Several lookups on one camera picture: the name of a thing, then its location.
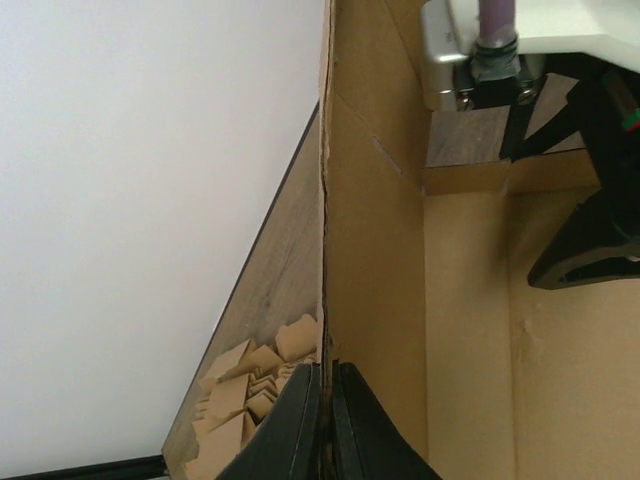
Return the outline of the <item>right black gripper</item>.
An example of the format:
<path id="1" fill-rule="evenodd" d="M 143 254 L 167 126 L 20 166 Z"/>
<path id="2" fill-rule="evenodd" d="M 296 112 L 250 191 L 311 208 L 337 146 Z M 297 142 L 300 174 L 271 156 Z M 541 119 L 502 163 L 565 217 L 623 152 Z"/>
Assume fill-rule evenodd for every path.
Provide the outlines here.
<path id="1" fill-rule="evenodd" d="M 550 73 L 537 97 L 509 109 L 502 158 L 510 159 L 566 105 L 576 79 Z M 581 133 L 600 189 L 581 206 L 586 251 L 593 260 L 639 258 L 639 76 L 616 67 L 582 89 Z"/>

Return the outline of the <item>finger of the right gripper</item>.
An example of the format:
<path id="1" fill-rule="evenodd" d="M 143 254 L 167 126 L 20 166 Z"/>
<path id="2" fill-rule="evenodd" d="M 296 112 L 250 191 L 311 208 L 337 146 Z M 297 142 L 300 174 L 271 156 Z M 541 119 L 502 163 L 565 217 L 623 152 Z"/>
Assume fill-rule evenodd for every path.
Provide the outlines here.
<path id="1" fill-rule="evenodd" d="M 534 288 L 559 290 L 639 277 L 639 208 L 600 190 L 576 206 L 528 273 Z"/>

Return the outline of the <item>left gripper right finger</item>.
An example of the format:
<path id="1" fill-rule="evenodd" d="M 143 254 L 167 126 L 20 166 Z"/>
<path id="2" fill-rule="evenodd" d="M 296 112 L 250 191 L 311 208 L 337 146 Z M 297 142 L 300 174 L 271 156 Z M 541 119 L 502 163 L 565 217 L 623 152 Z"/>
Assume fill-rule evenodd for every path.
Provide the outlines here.
<path id="1" fill-rule="evenodd" d="M 334 361 L 333 463 L 339 479 L 432 480 L 439 475 L 405 441 L 358 368 Z"/>

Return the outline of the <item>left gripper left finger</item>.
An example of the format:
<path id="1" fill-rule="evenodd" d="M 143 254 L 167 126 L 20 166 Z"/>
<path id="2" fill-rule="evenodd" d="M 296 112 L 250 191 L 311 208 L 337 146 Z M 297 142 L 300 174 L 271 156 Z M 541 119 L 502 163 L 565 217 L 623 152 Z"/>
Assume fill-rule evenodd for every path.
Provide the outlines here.
<path id="1" fill-rule="evenodd" d="M 253 439 L 219 477 L 226 480 L 317 479 L 320 424 L 320 367 L 300 364 Z"/>

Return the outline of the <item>brown cardboard box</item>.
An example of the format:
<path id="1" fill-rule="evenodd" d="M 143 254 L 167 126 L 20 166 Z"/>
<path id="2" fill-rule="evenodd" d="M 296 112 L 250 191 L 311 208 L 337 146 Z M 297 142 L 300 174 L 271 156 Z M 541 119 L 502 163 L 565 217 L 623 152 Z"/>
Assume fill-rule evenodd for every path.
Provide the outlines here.
<path id="1" fill-rule="evenodd" d="M 638 282 L 526 279 L 587 154 L 428 167 L 418 8 L 327 5 L 326 348 L 446 479 L 635 479 Z"/>

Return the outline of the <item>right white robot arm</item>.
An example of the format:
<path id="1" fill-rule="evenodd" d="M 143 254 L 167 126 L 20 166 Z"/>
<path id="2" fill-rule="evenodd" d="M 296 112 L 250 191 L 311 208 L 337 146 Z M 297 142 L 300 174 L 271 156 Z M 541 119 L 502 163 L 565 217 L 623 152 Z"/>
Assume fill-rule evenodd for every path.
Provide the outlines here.
<path id="1" fill-rule="evenodd" d="M 579 204 L 528 274 L 556 290 L 639 276 L 639 4 L 528 1 L 517 23 L 548 71 L 576 78 L 566 105 L 506 155 L 537 156 L 582 137 L 600 189 Z"/>

